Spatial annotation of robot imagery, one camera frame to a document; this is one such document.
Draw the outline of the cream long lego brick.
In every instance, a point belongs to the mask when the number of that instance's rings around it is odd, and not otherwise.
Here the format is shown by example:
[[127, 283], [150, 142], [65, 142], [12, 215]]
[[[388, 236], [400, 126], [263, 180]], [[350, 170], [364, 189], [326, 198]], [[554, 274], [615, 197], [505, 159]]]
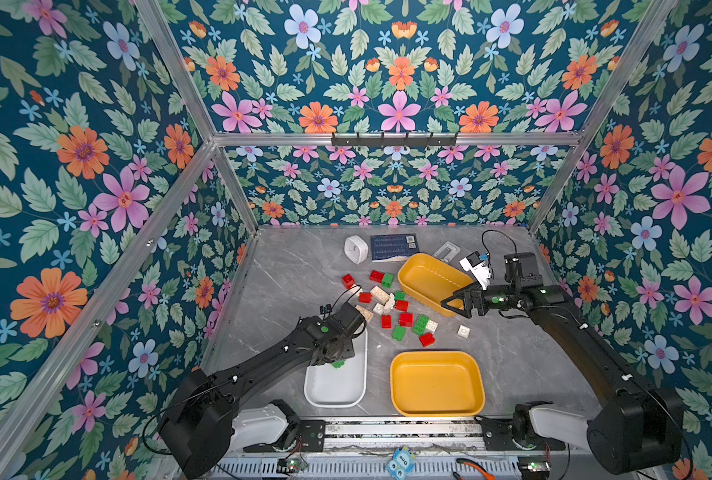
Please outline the cream long lego brick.
[[364, 317], [367, 323], [370, 323], [374, 318], [374, 313], [371, 310], [368, 310], [365, 307], [362, 307], [361, 305], [356, 305], [355, 308]]

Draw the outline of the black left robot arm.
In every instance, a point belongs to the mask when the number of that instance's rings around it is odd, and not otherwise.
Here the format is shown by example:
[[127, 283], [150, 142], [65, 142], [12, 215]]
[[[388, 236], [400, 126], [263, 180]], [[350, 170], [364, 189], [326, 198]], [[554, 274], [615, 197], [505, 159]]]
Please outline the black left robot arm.
[[158, 433], [183, 474], [205, 475], [232, 446], [233, 425], [244, 403], [300, 367], [319, 366], [355, 356], [354, 340], [367, 320], [345, 303], [324, 317], [306, 317], [282, 340], [228, 369], [192, 371], [164, 410]]

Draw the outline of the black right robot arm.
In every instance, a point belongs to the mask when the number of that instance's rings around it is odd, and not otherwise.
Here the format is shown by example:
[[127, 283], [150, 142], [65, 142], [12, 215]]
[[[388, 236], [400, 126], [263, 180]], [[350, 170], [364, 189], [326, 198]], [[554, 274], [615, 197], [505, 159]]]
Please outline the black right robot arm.
[[686, 444], [685, 406], [675, 390], [657, 387], [632, 368], [562, 287], [544, 283], [534, 254], [510, 254], [504, 263], [505, 281], [496, 285], [489, 259], [478, 252], [464, 257], [460, 264], [475, 281], [443, 299], [441, 306], [466, 318], [491, 310], [525, 313], [562, 347], [601, 404], [594, 416], [547, 401], [519, 404], [510, 422], [513, 441], [528, 448], [555, 440], [587, 450], [611, 474], [679, 460]]

